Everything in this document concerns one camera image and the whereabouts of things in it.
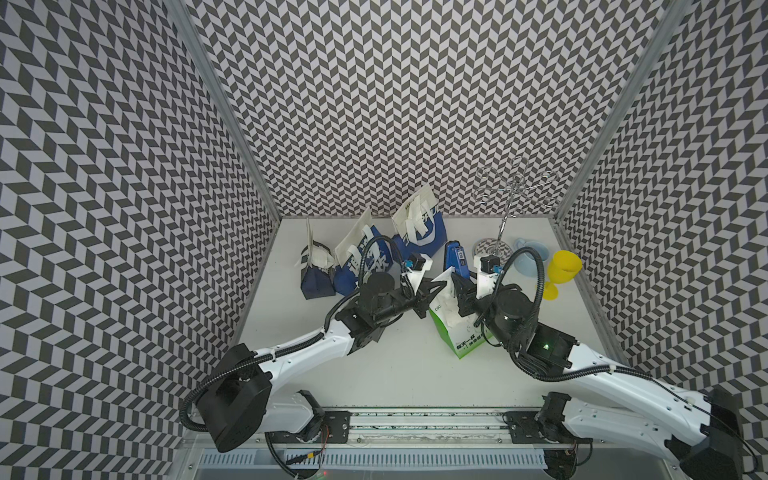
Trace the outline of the yellow plastic goblet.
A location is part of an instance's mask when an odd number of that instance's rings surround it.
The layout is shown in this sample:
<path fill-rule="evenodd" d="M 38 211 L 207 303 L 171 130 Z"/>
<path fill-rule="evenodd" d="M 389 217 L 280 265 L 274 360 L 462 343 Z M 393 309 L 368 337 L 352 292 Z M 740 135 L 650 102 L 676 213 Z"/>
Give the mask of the yellow plastic goblet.
<path fill-rule="evenodd" d="M 558 286 L 573 280 L 582 267 L 583 261 L 575 253 L 567 250 L 557 251 L 547 267 L 543 298 L 555 300 L 559 295 Z"/>

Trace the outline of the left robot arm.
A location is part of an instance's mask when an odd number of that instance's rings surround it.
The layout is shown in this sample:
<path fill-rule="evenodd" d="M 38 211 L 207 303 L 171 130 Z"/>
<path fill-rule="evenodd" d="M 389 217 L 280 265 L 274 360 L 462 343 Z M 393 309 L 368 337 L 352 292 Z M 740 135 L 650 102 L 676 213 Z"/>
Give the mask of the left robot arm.
<path fill-rule="evenodd" d="M 286 433 L 311 442 L 327 430 L 326 413 L 307 390 L 290 392 L 296 377 L 378 341 L 406 312 L 426 317 L 430 303 L 445 288 L 427 277 L 425 255 L 403 257 L 392 249 L 400 274 L 358 274 L 358 285 L 329 310 L 321 328 L 271 348 L 229 349 L 211 373 L 178 408 L 189 431 L 210 435 L 216 449 L 229 452 L 257 433 Z"/>

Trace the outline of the navy bag with white handles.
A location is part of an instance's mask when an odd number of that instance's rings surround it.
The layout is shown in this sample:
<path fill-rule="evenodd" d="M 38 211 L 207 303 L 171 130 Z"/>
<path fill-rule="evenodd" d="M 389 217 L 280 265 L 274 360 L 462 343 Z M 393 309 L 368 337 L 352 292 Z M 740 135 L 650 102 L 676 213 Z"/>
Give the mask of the navy bag with white handles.
<path fill-rule="evenodd" d="M 301 293 L 306 300 L 334 296 L 334 254 L 328 246 L 314 239 L 309 220 L 306 220 L 306 233 L 307 245 L 297 263 L 300 267 Z"/>

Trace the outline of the blue cream tote bag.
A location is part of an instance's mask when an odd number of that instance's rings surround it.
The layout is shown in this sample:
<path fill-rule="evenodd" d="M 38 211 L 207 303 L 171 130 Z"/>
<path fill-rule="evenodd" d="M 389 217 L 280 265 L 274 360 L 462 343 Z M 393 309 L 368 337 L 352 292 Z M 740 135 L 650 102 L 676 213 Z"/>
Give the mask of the blue cream tote bag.
<path fill-rule="evenodd" d="M 336 266 L 333 285 L 337 293 L 349 295 L 357 286 L 359 271 L 365 266 L 365 274 L 387 272 L 393 266 L 389 244 L 378 240 L 363 256 L 368 242 L 379 236 L 380 232 L 373 223 L 371 209 L 367 208 L 354 224 L 350 232 L 335 247 Z"/>

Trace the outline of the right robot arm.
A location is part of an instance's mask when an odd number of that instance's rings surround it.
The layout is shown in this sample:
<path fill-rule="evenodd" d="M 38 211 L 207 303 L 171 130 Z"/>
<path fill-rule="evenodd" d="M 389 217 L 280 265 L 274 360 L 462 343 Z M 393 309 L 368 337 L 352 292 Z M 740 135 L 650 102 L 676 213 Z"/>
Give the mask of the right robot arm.
<path fill-rule="evenodd" d="M 444 255 L 459 314 L 482 338 L 504 349 L 532 379 L 572 383 L 609 401 L 601 407 L 570 394 L 550 392 L 536 413 L 538 434 L 553 443 L 606 440 L 665 459 L 690 479 L 740 479 L 745 455 L 740 399 L 720 387 L 706 392 L 675 387 L 621 364 L 539 319 L 543 300 L 581 270 L 575 254 L 561 250 L 545 261 L 524 245 L 507 260 L 494 254 L 468 259 L 451 243 Z"/>

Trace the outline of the royal blue tote bag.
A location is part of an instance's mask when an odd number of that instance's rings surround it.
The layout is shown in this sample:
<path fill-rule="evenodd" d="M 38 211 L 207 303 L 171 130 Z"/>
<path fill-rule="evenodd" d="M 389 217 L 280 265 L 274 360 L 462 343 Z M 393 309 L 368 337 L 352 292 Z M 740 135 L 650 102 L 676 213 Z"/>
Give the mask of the royal blue tote bag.
<path fill-rule="evenodd" d="M 447 242 L 442 211 L 428 183 L 411 195 L 391 219 L 396 230 L 393 240 L 404 258 L 412 254 L 433 257 Z"/>

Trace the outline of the aluminium corner post left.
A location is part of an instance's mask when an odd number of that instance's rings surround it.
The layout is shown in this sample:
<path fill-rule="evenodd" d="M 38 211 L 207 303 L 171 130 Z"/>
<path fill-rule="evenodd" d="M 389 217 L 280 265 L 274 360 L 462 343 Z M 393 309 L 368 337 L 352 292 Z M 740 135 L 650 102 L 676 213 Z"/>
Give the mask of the aluminium corner post left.
<path fill-rule="evenodd" d="M 195 64 L 203 85 L 206 87 L 231 139 L 238 150 L 248 170 L 255 188 L 261 196 L 264 205 L 273 219 L 280 222 L 282 216 L 274 202 L 268 185 L 261 175 L 258 162 L 244 135 L 241 125 L 235 116 L 234 109 L 216 75 L 204 44 L 198 35 L 194 22 L 189 14 L 185 1 L 166 0 L 164 4 L 168 15 L 174 24 L 180 41 L 185 45 L 192 62 Z"/>

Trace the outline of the blue black stapler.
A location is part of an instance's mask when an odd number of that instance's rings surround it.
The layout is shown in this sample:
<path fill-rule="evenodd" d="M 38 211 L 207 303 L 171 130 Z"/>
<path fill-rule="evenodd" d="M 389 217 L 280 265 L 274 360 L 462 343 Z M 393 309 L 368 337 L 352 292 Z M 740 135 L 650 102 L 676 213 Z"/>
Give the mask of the blue black stapler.
<path fill-rule="evenodd" d="M 471 272 L 465 249 L 457 240 L 448 241 L 444 246 L 444 269 L 452 268 L 459 276 L 469 279 Z"/>

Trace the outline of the chrome mug tree stand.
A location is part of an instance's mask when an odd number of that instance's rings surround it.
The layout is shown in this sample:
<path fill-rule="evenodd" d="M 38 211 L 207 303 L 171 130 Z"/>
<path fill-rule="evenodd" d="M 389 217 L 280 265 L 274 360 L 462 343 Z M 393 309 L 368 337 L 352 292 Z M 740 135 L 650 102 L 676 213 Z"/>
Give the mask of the chrome mug tree stand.
<path fill-rule="evenodd" d="M 538 189 L 551 176 L 543 172 L 538 176 L 529 173 L 531 158 L 521 155 L 512 157 L 504 167 L 480 166 L 472 176 L 473 193 L 477 202 L 487 207 L 491 197 L 500 194 L 504 198 L 503 210 L 498 231 L 494 237 L 477 240 L 472 247 L 472 258 L 496 256 L 502 262 L 506 261 L 514 251 L 514 247 L 504 240 L 504 234 L 509 221 L 517 218 L 519 204 L 534 189 Z"/>

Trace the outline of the aluminium corner post right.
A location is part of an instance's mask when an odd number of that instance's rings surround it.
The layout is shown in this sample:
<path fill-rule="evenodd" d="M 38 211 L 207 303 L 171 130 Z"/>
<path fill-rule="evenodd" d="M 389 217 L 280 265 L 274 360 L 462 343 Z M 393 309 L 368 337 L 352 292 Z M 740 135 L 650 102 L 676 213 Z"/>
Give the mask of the aluminium corner post right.
<path fill-rule="evenodd" d="M 634 69 L 628 77 L 626 85 L 619 94 L 617 101 L 607 115 L 605 123 L 601 127 L 594 144 L 587 153 L 582 165 L 567 189 L 562 202 L 555 210 L 553 221 L 562 225 L 568 212 L 574 206 L 576 200 L 595 171 L 599 161 L 607 151 L 613 137 L 618 132 L 625 116 L 631 109 L 633 102 L 639 95 L 643 85 L 651 76 L 660 56 L 671 41 L 678 26 L 683 22 L 685 15 L 691 9 L 693 2 L 671 1 L 665 10 L 658 27 L 654 30 L 647 46 L 643 49 Z"/>

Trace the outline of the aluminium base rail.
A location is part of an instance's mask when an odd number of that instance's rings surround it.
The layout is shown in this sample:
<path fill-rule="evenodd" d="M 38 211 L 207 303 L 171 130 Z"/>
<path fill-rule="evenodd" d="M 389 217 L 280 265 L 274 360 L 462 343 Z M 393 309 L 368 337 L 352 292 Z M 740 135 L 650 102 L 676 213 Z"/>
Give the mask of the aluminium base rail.
<path fill-rule="evenodd" d="M 590 439 L 546 437 L 530 409 L 350 409 L 329 411 L 310 434 L 264 434 L 277 465 L 294 478 L 332 470 L 540 470 L 569 479 L 593 457 Z"/>

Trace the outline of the aluminium corner post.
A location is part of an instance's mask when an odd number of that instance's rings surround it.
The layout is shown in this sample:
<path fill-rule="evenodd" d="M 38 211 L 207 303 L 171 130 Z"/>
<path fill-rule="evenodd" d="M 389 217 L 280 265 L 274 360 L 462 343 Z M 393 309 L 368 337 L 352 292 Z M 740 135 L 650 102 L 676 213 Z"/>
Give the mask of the aluminium corner post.
<path fill-rule="evenodd" d="M 231 139 L 238 150 L 248 170 L 255 188 L 261 196 L 264 205 L 273 219 L 280 222 L 282 216 L 274 202 L 268 185 L 261 175 L 258 162 L 244 135 L 241 125 L 235 116 L 234 109 L 216 75 L 204 44 L 198 35 L 194 22 L 189 14 L 185 1 L 166 0 L 164 4 L 168 15 L 174 24 L 180 41 L 185 45 L 192 62 L 195 64 L 203 85 L 206 87 Z"/>
<path fill-rule="evenodd" d="M 605 123 L 601 127 L 594 144 L 587 153 L 582 165 L 567 189 L 562 202 L 555 210 L 553 221 L 562 225 L 568 212 L 574 206 L 576 200 L 595 171 L 599 161 L 607 151 L 613 137 L 618 132 L 625 116 L 631 109 L 633 102 L 639 95 L 643 85 L 651 76 L 660 56 L 671 41 L 678 26 L 683 22 L 685 15 L 691 9 L 693 2 L 671 1 L 665 10 L 658 27 L 654 30 L 647 46 L 643 49 L 634 69 L 628 77 L 626 85 L 619 94 L 617 101 L 607 115 Z"/>

